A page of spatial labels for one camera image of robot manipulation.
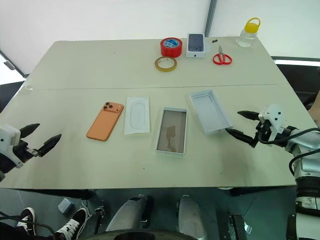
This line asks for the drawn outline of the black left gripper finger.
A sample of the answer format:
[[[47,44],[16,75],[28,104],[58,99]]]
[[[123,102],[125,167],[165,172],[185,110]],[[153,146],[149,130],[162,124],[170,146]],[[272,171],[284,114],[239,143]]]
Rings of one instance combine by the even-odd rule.
[[[55,135],[53,137],[51,137],[50,139],[48,139],[41,148],[37,149],[37,153],[39,157],[43,157],[44,155],[46,155],[49,151],[51,151],[56,144],[59,142],[60,138],[61,138],[61,134]]]
[[[23,128],[21,128],[20,131],[20,138],[25,138],[32,134],[38,127],[40,126],[39,123],[33,123],[29,124]]]

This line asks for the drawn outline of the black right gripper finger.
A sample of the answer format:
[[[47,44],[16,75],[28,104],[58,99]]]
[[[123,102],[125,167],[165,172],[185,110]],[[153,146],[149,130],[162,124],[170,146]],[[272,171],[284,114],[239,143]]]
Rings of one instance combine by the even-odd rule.
[[[254,111],[249,111],[249,110],[241,110],[237,112],[239,115],[253,120],[253,121],[258,121],[259,120],[259,113],[258,112],[254,112]]]
[[[245,135],[242,131],[233,129],[233,128],[226,128],[225,129],[231,136],[236,138],[237,140],[240,140],[244,143],[247,143],[252,148],[255,148],[258,143],[258,135],[256,133],[255,137],[250,137],[248,135]]]

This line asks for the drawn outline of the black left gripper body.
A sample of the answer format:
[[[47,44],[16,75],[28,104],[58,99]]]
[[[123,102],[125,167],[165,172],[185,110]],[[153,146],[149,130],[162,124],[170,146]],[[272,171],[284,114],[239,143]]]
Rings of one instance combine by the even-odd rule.
[[[28,143],[23,140],[19,140],[18,144],[15,145],[12,150],[23,163],[39,155],[36,149],[29,148]]]

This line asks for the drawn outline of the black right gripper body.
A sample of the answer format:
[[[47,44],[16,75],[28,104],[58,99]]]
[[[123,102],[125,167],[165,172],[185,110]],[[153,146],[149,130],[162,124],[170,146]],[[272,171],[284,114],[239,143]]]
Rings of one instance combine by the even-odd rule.
[[[256,145],[258,142],[268,142],[270,135],[271,135],[271,123],[269,120],[266,120],[264,123],[261,122],[259,119],[259,114],[254,114],[254,120],[259,121],[258,125],[256,126],[256,133],[254,136],[254,144]]]

